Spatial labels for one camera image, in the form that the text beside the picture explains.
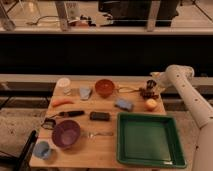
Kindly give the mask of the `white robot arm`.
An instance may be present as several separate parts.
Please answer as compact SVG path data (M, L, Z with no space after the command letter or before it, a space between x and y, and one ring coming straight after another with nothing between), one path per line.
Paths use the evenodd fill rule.
M190 83L194 69L169 65L164 72L151 72L150 75L159 93L170 86L176 88L199 128L192 171L213 171L213 107Z

